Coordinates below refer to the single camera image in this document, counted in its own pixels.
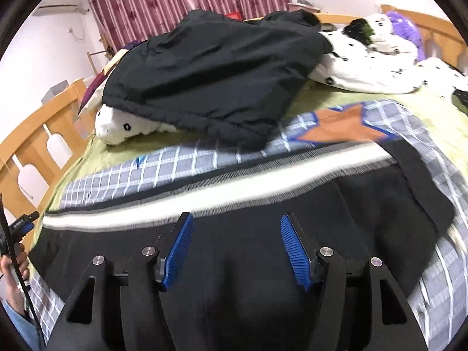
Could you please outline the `person's left hand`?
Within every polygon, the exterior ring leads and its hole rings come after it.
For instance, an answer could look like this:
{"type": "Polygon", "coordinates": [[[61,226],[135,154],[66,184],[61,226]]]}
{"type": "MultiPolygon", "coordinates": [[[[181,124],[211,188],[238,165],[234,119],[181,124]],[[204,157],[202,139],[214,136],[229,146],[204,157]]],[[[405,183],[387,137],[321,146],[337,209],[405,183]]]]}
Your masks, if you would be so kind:
{"type": "MultiPolygon", "coordinates": [[[[18,264],[21,276],[26,281],[29,279],[29,260],[28,254],[25,251],[25,246],[18,243],[14,246],[16,254],[16,262],[18,264]]],[[[18,287],[19,280],[16,274],[13,262],[10,256],[3,255],[1,257],[1,271],[3,277],[1,283],[3,286],[2,298],[9,304],[9,306],[18,314],[25,315],[25,298],[21,289],[18,287]]]]}

